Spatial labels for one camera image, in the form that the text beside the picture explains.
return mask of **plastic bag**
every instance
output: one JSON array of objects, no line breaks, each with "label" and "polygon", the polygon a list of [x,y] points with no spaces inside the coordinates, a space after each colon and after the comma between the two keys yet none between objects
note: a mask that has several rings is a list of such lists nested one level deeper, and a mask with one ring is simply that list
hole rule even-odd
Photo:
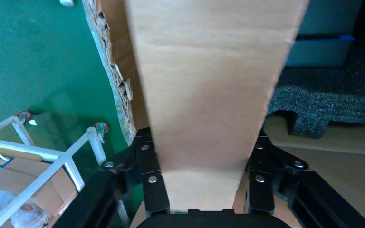
[{"label": "plastic bag", "polygon": [[[9,205],[17,196],[8,191],[0,190],[0,211]],[[26,201],[11,217],[15,228],[41,228],[47,220],[47,214],[33,202]]]}]

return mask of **torn cardboard edge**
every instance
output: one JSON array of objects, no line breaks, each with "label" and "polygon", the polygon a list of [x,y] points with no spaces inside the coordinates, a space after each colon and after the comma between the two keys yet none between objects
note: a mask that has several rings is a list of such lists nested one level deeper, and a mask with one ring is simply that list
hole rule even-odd
[{"label": "torn cardboard edge", "polygon": [[[106,20],[104,11],[102,10],[101,1],[82,0],[82,3],[85,10],[87,23],[97,46],[103,67],[107,72],[108,80],[113,91],[114,102],[116,105],[122,134],[128,145],[130,145],[136,133],[131,102],[134,96],[131,88],[131,79],[123,77],[120,69],[118,68],[118,64],[114,61],[114,57],[112,55],[113,44],[110,37],[110,25]],[[139,89],[139,86],[134,87],[134,91]],[[142,127],[148,126],[147,121],[144,120],[144,122],[146,123],[144,123]]]}]

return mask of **white object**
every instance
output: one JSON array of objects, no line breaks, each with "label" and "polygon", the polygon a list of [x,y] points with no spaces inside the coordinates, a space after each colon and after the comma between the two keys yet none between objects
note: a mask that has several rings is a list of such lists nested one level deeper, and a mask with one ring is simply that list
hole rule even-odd
[{"label": "white object", "polygon": [[36,123],[36,121],[35,121],[35,120],[30,120],[30,121],[29,121],[29,124],[30,124],[30,125],[33,125],[33,126],[37,126],[37,123]]},{"label": "white object", "polygon": [[66,7],[73,7],[73,6],[75,6],[73,0],[59,0],[59,2],[62,5],[66,6]]},{"label": "white object", "polygon": [[2,160],[4,160],[4,161],[6,161],[6,162],[8,162],[9,161],[9,159],[7,159],[5,156],[3,156],[2,154],[0,154],[0,159],[2,159]]},{"label": "white object", "polygon": [[[16,195],[12,192],[0,190],[0,211],[15,198]],[[10,218],[14,228],[41,228],[47,220],[47,214],[39,205],[26,201]]]},{"label": "white object", "polygon": [[0,148],[37,154],[40,155],[44,161],[53,163],[0,212],[0,226],[2,226],[2,224],[5,223],[25,202],[27,202],[27,200],[62,166],[65,167],[77,191],[80,192],[85,183],[80,176],[74,161],[72,160],[72,156],[86,142],[90,143],[99,166],[101,166],[101,164],[106,160],[106,155],[104,154],[103,147],[101,146],[100,138],[97,134],[96,128],[94,127],[89,127],[82,137],[80,137],[69,149],[63,152],[35,146],[30,135],[27,133],[18,117],[12,116],[0,122],[0,129],[10,124],[12,124],[16,129],[16,132],[24,144],[0,140]]}]

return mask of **green wall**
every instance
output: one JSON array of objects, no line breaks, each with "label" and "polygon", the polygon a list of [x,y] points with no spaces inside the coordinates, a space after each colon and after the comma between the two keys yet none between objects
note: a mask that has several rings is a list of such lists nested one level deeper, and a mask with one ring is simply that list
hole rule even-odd
[{"label": "green wall", "polygon": [[[55,131],[59,148],[102,120],[111,125],[106,154],[126,147],[81,2],[67,8],[58,0],[0,0],[0,121],[27,109],[41,113],[37,127]],[[31,129],[32,137],[42,132]]]}]

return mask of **cardboard sheet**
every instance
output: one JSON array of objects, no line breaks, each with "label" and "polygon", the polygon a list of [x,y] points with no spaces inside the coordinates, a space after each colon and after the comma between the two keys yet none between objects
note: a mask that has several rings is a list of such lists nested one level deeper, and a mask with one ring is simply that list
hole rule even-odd
[{"label": "cardboard sheet", "polygon": [[128,0],[171,209],[231,208],[305,0]]}]

